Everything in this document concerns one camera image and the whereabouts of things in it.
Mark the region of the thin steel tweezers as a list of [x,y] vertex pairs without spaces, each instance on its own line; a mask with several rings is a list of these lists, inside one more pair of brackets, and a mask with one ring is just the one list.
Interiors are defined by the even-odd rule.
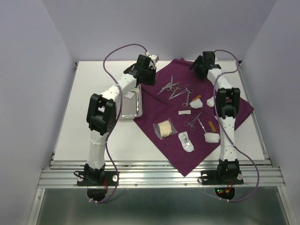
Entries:
[[136,93],[136,113],[139,114],[140,110],[140,92]]

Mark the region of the white blue label packet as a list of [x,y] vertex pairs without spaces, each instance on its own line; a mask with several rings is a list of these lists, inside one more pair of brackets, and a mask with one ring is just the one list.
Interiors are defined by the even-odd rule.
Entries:
[[128,92],[125,97],[128,98],[128,99],[131,99],[132,97],[134,96],[134,93],[133,92]]

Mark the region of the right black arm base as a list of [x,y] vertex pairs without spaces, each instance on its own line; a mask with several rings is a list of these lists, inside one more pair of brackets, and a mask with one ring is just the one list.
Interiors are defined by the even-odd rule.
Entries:
[[201,171],[198,182],[203,185],[242,185],[244,184],[243,176],[240,170],[239,161],[219,160],[215,170]]

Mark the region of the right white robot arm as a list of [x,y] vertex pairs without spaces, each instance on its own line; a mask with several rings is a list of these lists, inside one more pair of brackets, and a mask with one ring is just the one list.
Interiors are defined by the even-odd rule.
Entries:
[[201,172],[204,185],[234,183],[240,173],[234,145],[234,127],[240,106],[240,89],[233,87],[224,77],[225,72],[216,63],[214,51],[203,52],[189,68],[201,80],[213,84],[214,110],[220,127],[220,155],[215,170]]

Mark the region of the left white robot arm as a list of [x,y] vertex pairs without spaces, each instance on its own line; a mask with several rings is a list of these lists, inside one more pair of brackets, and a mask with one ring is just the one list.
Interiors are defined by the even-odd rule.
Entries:
[[141,83],[153,86],[158,61],[158,55],[150,55],[148,52],[140,54],[136,63],[124,70],[116,84],[90,97],[86,119],[90,129],[90,151],[83,176],[93,184],[98,185],[104,181],[105,143],[117,124],[123,96]]

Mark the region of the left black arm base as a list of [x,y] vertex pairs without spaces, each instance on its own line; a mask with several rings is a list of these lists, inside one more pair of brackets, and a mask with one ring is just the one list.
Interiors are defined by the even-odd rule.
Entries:
[[83,171],[74,171],[77,177],[77,186],[118,186],[119,177],[117,171],[106,171],[105,165],[100,169],[93,169],[88,164],[84,165]]

